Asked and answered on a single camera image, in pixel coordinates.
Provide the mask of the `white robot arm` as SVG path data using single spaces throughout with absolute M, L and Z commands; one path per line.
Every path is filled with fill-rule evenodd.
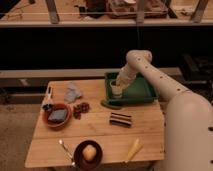
M 141 73 L 167 101 L 163 171 L 213 171 L 213 106 L 151 60 L 148 50 L 130 50 L 116 82 L 125 89 Z

